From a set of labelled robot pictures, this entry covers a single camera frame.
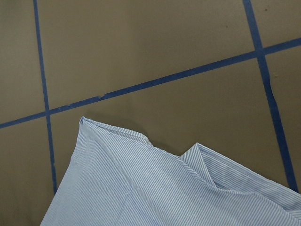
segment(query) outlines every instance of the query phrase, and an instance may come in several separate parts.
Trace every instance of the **fabric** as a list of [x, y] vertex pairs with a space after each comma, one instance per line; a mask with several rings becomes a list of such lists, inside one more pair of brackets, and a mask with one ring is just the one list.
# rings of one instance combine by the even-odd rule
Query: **fabric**
[[301, 195], [293, 190], [268, 180], [199, 143], [186, 151], [181, 158], [196, 172], [200, 171], [199, 162], [203, 161], [201, 165], [206, 166], [207, 173], [207, 177], [203, 178], [210, 178], [218, 188], [257, 192], [301, 219]]
[[298, 212], [299, 201], [276, 203], [264, 191], [237, 188], [231, 178], [217, 179], [214, 168], [220, 165], [206, 154], [195, 159], [83, 117], [70, 165], [41, 225], [301, 225], [288, 213]]

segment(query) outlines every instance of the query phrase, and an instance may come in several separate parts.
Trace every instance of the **cloth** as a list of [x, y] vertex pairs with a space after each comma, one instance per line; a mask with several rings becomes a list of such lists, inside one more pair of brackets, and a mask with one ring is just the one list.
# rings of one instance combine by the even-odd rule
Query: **cloth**
[[217, 188], [240, 192], [256, 192], [301, 219], [301, 195], [251, 171], [237, 162], [196, 143], [186, 151], [182, 160]]
[[210, 158], [200, 156], [197, 164], [142, 134], [82, 117], [70, 165], [41, 225], [301, 225], [288, 212], [298, 212], [298, 201], [279, 204], [218, 180]]

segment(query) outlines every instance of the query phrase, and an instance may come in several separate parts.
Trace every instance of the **brown floor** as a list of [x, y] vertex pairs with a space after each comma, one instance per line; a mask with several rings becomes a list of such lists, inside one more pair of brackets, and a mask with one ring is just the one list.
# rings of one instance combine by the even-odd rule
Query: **brown floor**
[[[301, 1], [252, 0], [264, 47], [301, 37]], [[254, 51], [241, 0], [38, 1], [53, 109]], [[0, 124], [45, 111], [33, 3], [0, 1]], [[301, 47], [266, 56], [301, 189]], [[256, 59], [51, 115], [58, 185], [81, 116], [181, 155], [202, 143], [288, 186]], [[0, 225], [39, 225], [53, 197], [46, 118], [0, 129]]]

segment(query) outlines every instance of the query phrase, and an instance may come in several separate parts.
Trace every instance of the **shirt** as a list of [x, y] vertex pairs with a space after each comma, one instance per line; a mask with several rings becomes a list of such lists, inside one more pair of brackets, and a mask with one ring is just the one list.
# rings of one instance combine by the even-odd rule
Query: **shirt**
[[136, 132], [82, 117], [41, 225], [301, 225], [264, 195], [221, 188], [196, 170]]

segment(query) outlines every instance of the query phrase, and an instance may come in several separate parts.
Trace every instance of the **cardboard surface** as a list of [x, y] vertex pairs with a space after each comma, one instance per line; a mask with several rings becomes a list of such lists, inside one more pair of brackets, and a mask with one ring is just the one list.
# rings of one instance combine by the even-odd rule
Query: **cardboard surface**
[[301, 188], [301, 47], [267, 56], [271, 85], [280, 111], [288, 149]]
[[242, 1], [39, 2], [55, 108], [253, 51]]
[[199, 142], [287, 185], [255, 59], [52, 115], [58, 183], [83, 115], [139, 131], [176, 155]]
[[32, 1], [0, 1], [0, 123], [45, 110]]
[[300, 0], [252, 0], [264, 47], [301, 37]]
[[45, 118], [0, 129], [0, 225], [40, 225], [53, 198]]

